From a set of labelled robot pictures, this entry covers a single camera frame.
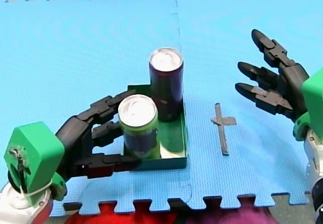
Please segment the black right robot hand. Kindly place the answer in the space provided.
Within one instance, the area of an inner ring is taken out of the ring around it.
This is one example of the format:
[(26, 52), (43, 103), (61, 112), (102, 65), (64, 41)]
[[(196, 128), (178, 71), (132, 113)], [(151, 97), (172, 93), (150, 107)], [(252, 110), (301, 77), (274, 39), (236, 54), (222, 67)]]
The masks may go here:
[(303, 66), (288, 58), (287, 50), (276, 40), (269, 39), (257, 29), (253, 29), (251, 37), (257, 48), (263, 53), (264, 61), (275, 73), (265, 67), (239, 62), (237, 67), (250, 80), (257, 82), (257, 86), (246, 83), (236, 83), (235, 89), (245, 98), (272, 115), (281, 114), (292, 122), (307, 112), (302, 85), (309, 78)]

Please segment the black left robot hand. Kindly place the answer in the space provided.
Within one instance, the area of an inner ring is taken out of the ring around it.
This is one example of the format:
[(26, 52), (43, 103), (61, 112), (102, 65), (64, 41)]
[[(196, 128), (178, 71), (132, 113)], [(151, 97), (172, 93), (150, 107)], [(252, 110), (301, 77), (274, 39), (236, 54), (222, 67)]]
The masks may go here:
[(119, 104), (135, 90), (114, 97), (107, 96), (90, 105), (84, 112), (71, 116), (56, 132), (63, 143), (65, 154), (57, 173), (68, 181), (74, 177), (89, 179), (109, 177), (114, 172), (138, 167), (140, 159), (121, 154), (93, 153), (95, 147), (105, 147), (123, 134), (120, 122), (113, 122)]

